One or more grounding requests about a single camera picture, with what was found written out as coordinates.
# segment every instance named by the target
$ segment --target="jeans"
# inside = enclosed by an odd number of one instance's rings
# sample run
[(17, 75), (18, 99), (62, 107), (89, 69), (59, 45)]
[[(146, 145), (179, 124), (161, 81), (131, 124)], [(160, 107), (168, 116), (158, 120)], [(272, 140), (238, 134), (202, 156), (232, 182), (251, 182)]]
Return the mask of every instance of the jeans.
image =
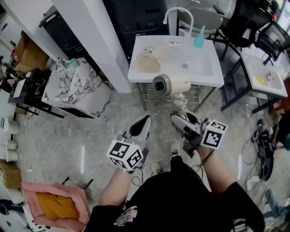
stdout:
[(285, 218), (286, 215), (290, 213), (290, 205), (285, 207), (278, 206), (278, 203), (275, 201), (271, 190), (266, 194), (266, 198), (271, 208), (271, 211), (264, 213), (263, 214), (264, 218), (270, 217)]

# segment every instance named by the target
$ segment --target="pink cushion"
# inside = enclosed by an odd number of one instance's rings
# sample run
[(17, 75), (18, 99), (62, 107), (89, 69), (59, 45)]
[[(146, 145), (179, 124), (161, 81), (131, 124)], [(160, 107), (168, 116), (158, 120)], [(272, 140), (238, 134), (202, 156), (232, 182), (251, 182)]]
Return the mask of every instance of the pink cushion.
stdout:
[[(78, 187), (65, 186), (61, 184), (46, 185), (22, 182), (24, 197), (29, 205), (33, 220), (36, 224), (51, 227), (60, 227), (75, 232), (82, 232), (90, 218), (90, 210), (87, 204), (85, 191)], [(49, 220), (45, 217), (35, 193), (51, 193), (63, 197), (70, 197), (79, 213), (78, 220), (57, 219)]]

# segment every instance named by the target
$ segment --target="faucet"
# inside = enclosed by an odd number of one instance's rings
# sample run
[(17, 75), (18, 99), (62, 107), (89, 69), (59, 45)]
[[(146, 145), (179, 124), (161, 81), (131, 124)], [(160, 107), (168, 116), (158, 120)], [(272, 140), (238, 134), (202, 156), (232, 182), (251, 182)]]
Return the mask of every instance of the faucet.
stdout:
[(185, 33), (184, 34), (184, 45), (189, 45), (189, 39), (191, 38), (191, 32), (192, 32), (192, 28), (193, 28), (193, 15), (192, 13), (183, 8), (183, 7), (179, 7), (179, 6), (176, 6), (176, 7), (172, 7), (170, 9), (168, 9), (165, 13), (165, 18), (163, 20), (163, 24), (167, 24), (167, 18), (168, 18), (168, 13), (172, 10), (181, 10), (181, 11), (185, 11), (186, 13), (189, 14), (190, 18), (191, 18), (191, 22), (190, 22), (190, 28), (189, 28), (189, 33)]

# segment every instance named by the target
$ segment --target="white container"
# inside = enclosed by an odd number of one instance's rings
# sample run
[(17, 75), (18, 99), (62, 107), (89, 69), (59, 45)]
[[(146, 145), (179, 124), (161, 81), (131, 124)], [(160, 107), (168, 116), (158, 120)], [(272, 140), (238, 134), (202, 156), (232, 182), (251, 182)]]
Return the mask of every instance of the white container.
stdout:
[(19, 132), (19, 124), (12, 119), (2, 118), (1, 127), (4, 132), (16, 135)]
[(18, 189), (7, 188), (7, 192), (13, 204), (19, 204), (24, 201), (24, 197), (21, 191), (19, 191)]
[(10, 161), (17, 161), (18, 160), (18, 154), (15, 150), (7, 150), (5, 152), (5, 160), (7, 162)]
[(7, 140), (6, 141), (6, 149), (9, 150), (17, 150), (18, 149), (18, 143), (12, 140)]

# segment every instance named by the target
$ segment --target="marble-pattern box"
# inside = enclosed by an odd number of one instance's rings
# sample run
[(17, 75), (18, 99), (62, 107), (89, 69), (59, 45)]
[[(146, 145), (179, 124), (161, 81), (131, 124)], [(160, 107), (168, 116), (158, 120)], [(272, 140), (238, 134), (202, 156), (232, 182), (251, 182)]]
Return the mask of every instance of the marble-pattern box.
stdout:
[(70, 108), (91, 118), (106, 118), (111, 90), (84, 58), (75, 61), (76, 68), (62, 60), (57, 61), (42, 101), (66, 112)]

